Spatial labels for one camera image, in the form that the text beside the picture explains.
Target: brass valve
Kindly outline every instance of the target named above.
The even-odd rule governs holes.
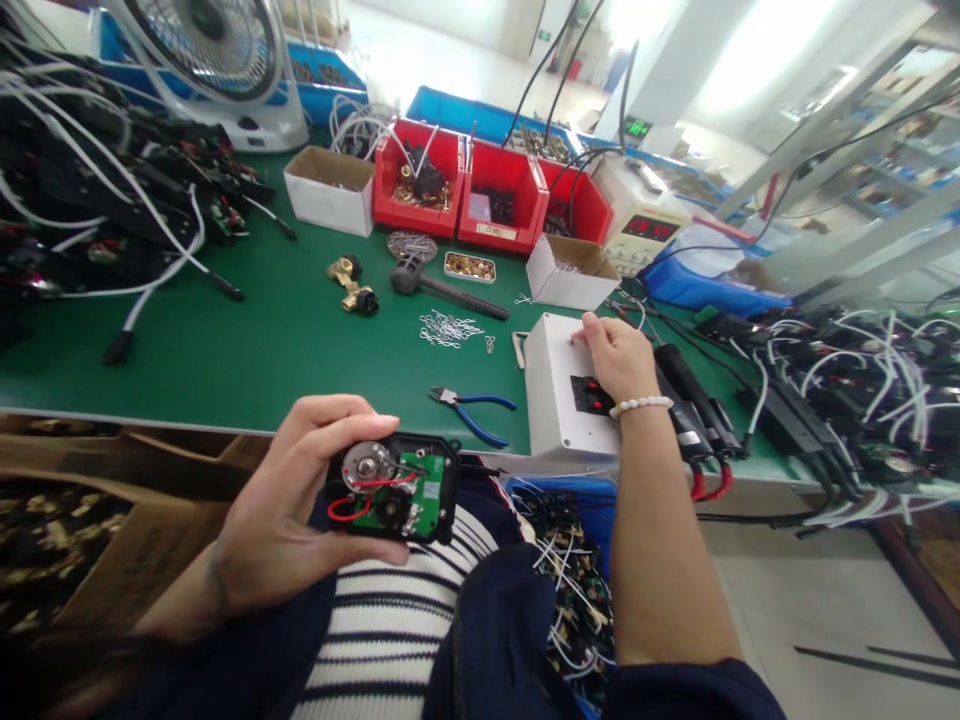
[[[336,280],[347,291],[340,305],[347,312],[356,311],[360,315],[373,315],[380,309],[380,301],[369,286],[357,282],[363,272],[355,255],[342,255],[327,268],[327,277]]]

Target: red digital display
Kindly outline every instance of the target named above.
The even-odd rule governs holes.
[[[651,220],[643,215],[634,215],[630,222],[624,226],[623,232],[647,240],[667,242],[679,228],[679,225]]]

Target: blue pliers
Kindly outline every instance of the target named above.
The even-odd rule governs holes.
[[[510,444],[509,441],[504,440],[501,437],[497,437],[496,435],[492,435],[477,425],[477,423],[473,421],[473,418],[467,414],[467,411],[460,407],[460,403],[494,402],[497,403],[497,405],[503,405],[510,410],[516,410],[517,404],[512,400],[507,400],[499,395],[467,395],[466,397],[460,397],[453,390],[447,390],[446,388],[437,386],[432,388],[430,397],[436,400],[438,403],[449,405],[456,410],[457,414],[467,424],[467,427],[473,430],[473,434],[483,440],[485,443],[493,445],[495,448],[505,448]]]

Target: white bead bracelet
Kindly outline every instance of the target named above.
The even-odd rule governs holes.
[[[610,417],[616,420],[627,410],[633,410],[635,407],[647,407],[651,405],[654,407],[672,408],[673,400],[668,397],[663,397],[662,395],[651,395],[650,397],[637,398],[636,400],[624,400],[619,405],[614,405],[612,408],[610,408]]]

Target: electric fan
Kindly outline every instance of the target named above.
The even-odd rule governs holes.
[[[307,125],[273,0],[104,0],[104,5],[174,113],[223,125],[237,150],[282,152],[306,144]],[[177,95],[160,69],[182,80],[193,91],[190,99]],[[267,104],[284,93],[283,104]]]

